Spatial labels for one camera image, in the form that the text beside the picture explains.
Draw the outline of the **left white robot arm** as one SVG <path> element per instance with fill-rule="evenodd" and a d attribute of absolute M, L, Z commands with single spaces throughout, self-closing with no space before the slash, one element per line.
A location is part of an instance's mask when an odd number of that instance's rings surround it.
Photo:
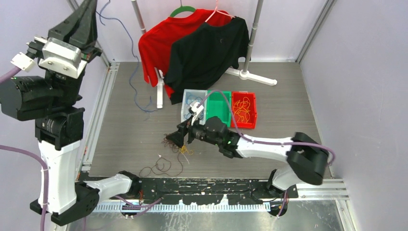
<path fill-rule="evenodd" d="M 28 43 L 0 79 L 1 112 L 19 121 L 34 120 L 42 166 L 42 188 L 30 209 L 64 226 L 88 216 L 99 202 L 117 195 L 136 198 L 139 177 L 127 171 L 97 181 L 77 181 L 76 158 L 83 139 L 84 108 L 79 90 L 85 68 L 102 50 L 95 0 L 85 0 L 65 20 Z"/>

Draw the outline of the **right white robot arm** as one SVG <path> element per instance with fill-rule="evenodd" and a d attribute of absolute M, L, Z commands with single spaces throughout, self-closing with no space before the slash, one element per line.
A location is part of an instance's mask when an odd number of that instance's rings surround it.
<path fill-rule="evenodd" d="M 190 117 L 177 125 L 177 131 L 166 135 L 166 140 L 177 147 L 199 140 L 218 147 L 228 158 L 256 157 L 285 163 L 268 179 L 268 194 L 275 198 L 298 183 L 321 185 L 329 159 L 329 152 L 302 132 L 281 139 L 252 137 L 230 130 L 216 116 L 203 125 Z"/>

